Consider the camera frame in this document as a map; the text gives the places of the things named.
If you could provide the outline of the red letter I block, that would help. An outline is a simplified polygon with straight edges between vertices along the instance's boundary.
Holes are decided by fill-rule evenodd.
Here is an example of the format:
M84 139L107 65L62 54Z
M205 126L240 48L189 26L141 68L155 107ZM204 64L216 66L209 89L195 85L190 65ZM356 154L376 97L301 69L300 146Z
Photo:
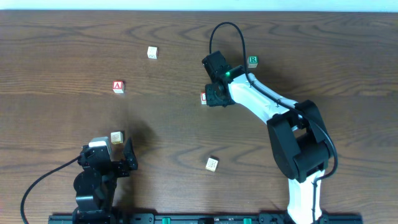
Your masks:
M207 102L206 93L205 92L201 92L201 104L205 105L206 102Z

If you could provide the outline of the red letter A block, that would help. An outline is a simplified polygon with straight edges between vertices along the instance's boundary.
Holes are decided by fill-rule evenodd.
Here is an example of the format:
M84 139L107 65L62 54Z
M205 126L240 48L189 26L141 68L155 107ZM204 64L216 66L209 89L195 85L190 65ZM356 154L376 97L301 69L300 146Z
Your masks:
M124 82L123 81L113 81L113 91L117 94L123 94L124 93Z

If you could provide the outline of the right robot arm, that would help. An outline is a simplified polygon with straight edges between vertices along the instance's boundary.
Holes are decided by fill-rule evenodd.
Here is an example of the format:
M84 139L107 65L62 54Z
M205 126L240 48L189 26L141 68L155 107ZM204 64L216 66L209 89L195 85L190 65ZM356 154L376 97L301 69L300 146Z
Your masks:
M280 96L241 65L207 65L205 70L211 79L205 87L208 106L237 103L266 123L274 160L288 178L291 220L318 223L322 216L319 184L329 177L325 170L336 149L317 106Z

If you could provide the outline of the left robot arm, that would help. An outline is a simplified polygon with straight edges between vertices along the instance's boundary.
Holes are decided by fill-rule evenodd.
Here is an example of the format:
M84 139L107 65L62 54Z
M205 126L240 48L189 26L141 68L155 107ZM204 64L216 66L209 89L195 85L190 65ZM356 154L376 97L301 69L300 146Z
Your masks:
M113 207L117 180L129 177L138 168L131 138L123 150L124 158L112 161L108 137L92 139L82 147L78 164L83 172L77 175L73 187L76 191L77 209L73 223L124 223L123 215Z

